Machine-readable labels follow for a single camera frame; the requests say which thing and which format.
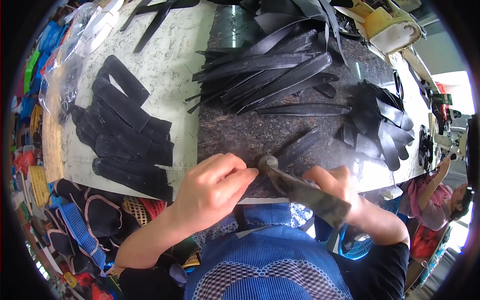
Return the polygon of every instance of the left hand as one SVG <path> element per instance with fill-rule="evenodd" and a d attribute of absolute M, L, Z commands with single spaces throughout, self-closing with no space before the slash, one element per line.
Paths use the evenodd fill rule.
<path fill-rule="evenodd" d="M 187 172 L 171 206 L 176 222 L 189 234 L 209 228 L 233 211 L 257 175 L 232 153 L 202 161 Z"/>

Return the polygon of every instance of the black sleeve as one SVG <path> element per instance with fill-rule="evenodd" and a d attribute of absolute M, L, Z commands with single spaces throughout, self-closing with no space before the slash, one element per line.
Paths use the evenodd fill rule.
<path fill-rule="evenodd" d="M 358 260 L 330 254 L 354 300 L 402 299 L 410 255 L 405 243 L 373 245 L 368 254 Z"/>
<path fill-rule="evenodd" d="M 127 268 L 118 283 L 125 299 L 183 299 L 183 289 L 162 268 Z"/>

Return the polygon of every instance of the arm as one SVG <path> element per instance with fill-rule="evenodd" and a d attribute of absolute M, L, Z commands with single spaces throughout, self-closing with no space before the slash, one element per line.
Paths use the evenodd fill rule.
<path fill-rule="evenodd" d="M 419 196 L 417 203 L 420 207 L 420 210 L 424 210 L 427 207 L 428 201 L 433 195 L 433 192 L 437 189 L 438 185 L 445 179 L 447 176 L 448 170 L 450 169 L 450 157 L 447 156 L 445 159 L 439 164 L 440 170 L 438 174 L 433 176 L 432 181 L 427 184 L 427 187 Z"/>
<path fill-rule="evenodd" d="M 171 246 L 204 230 L 232 212 L 258 175 L 231 153 L 214 155 L 190 169 L 175 202 L 120 246 L 115 270 L 148 269 Z"/>
<path fill-rule="evenodd" d="M 346 223 L 359 227 L 370 235 L 375 244 L 387 246 L 402 242 L 410 247 L 405 224 L 394 214 L 360 197 L 355 186 L 350 183 L 350 172 L 346 166 L 333 170 L 315 166 L 303 178 L 315 181 L 325 192 L 350 203 L 352 207 Z"/>

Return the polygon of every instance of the yellow plastic basket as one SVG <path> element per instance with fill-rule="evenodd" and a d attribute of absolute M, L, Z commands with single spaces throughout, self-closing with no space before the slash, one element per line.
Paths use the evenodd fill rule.
<path fill-rule="evenodd" d="M 140 221 L 142 226 L 145 226 L 151 220 L 145 206 L 137 197 L 125 196 L 123 198 L 122 207 L 125 211 L 134 215 L 135 218 Z"/>
<path fill-rule="evenodd" d="M 30 174 L 32 179 L 33 194 L 38 208 L 41 208 L 46 203 L 51 204 L 45 169 L 41 166 L 29 166 L 28 174 Z"/>

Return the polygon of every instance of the wicker basket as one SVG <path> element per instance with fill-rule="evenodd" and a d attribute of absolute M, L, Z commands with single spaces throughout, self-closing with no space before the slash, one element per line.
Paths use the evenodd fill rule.
<path fill-rule="evenodd" d="M 148 222 L 152 220 L 147 210 L 145 209 L 145 206 L 137 197 L 125 196 L 123 198 L 122 207 L 124 210 L 134 215 L 135 218 L 140 221 L 140 224 L 142 224 L 142 226 L 145 226 Z"/>
<path fill-rule="evenodd" d="M 165 208 L 165 202 L 162 200 L 139 198 L 147 209 L 151 219 L 155 219 Z"/>
<path fill-rule="evenodd" d="M 32 179 L 33 194 L 35 195 L 37 207 L 41 208 L 46 203 L 51 204 L 45 169 L 41 166 L 29 166 L 28 174 Z"/>

